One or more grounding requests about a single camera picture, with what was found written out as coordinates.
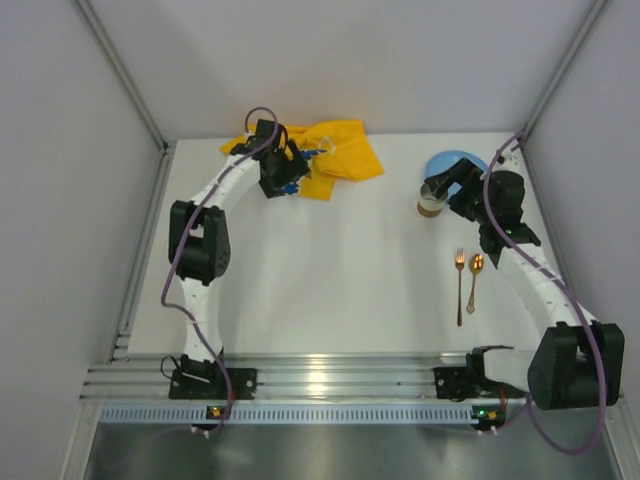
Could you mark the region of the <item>yellow Pikachu cloth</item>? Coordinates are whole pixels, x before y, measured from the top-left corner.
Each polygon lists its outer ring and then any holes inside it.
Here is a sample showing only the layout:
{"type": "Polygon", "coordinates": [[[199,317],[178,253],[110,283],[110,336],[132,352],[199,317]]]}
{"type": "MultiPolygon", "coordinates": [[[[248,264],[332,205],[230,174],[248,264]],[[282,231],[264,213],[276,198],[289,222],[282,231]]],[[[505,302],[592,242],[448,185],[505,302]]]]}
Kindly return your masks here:
{"type": "Polygon", "coordinates": [[[365,181],[384,173],[361,120],[286,125],[284,129],[296,143],[310,172],[283,186],[281,196],[328,201],[337,180],[365,181]]]}

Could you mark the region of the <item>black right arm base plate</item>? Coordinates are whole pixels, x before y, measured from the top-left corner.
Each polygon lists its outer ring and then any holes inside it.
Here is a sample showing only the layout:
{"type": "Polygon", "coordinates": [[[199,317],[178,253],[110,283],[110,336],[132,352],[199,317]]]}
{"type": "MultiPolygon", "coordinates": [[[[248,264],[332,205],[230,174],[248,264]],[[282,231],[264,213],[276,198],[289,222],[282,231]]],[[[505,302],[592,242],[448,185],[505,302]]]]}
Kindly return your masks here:
{"type": "Polygon", "coordinates": [[[466,367],[433,369],[436,396],[440,400],[461,402],[468,399],[520,399],[523,391],[504,383],[481,380],[466,367]]]}

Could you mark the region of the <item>steel cup with cork base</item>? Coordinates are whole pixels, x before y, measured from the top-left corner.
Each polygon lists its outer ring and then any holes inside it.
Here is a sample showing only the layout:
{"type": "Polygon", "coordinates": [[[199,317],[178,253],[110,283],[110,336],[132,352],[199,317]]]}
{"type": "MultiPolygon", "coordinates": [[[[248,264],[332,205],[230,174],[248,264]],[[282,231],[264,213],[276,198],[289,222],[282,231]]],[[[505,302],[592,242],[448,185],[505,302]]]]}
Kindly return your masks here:
{"type": "Polygon", "coordinates": [[[438,199],[427,183],[421,185],[417,200],[417,210],[420,215],[427,218],[437,217],[445,205],[446,198],[438,199]]]}

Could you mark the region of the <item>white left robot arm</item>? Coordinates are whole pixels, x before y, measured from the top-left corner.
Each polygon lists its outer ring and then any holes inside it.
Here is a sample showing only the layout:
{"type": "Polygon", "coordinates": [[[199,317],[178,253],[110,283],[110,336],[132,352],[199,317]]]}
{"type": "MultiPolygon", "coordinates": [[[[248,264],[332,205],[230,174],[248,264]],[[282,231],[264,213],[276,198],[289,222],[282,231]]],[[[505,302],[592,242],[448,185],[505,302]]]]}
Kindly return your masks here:
{"type": "Polygon", "coordinates": [[[307,160],[288,136],[284,125],[261,119],[255,131],[231,148],[219,173],[188,201],[177,200],[169,214],[170,271],[161,293],[166,308],[186,316],[183,357],[215,364],[223,344],[219,314],[218,279],[231,261],[227,221],[239,200],[255,186],[266,198],[288,193],[288,188],[310,173],[307,160]]]}

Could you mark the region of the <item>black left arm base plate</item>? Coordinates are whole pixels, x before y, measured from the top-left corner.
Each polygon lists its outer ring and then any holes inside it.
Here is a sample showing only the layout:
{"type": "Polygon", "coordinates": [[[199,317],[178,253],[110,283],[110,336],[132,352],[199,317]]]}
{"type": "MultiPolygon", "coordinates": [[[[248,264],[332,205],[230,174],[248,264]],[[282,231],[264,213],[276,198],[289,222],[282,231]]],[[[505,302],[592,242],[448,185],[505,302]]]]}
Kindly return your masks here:
{"type": "MultiPolygon", "coordinates": [[[[257,389],[258,371],[253,368],[230,368],[227,374],[233,400],[251,400],[257,389]]],[[[172,400],[226,400],[227,382],[214,369],[209,373],[175,370],[168,397],[172,400]]]]}

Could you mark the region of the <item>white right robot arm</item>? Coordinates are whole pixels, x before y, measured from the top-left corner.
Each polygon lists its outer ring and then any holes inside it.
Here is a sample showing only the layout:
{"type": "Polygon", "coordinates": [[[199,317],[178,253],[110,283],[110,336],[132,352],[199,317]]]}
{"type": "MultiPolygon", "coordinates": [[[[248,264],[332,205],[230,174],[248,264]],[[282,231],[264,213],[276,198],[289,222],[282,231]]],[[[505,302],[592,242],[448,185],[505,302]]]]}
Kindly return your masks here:
{"type": "Polygon", "coordinates": [[[571,304],[540,238],[523,220],[525,197],[519,166],[505,158],[493,172],[457,151],[426,164],[420,208],[430,216],[449,209],[478,224],[481,252],[511,283],[540,336],[533,351],[477,347],[468,367],[485,383],[530,394],[542,410],[612,406],[620,396],[624,334],[571,304]]]}

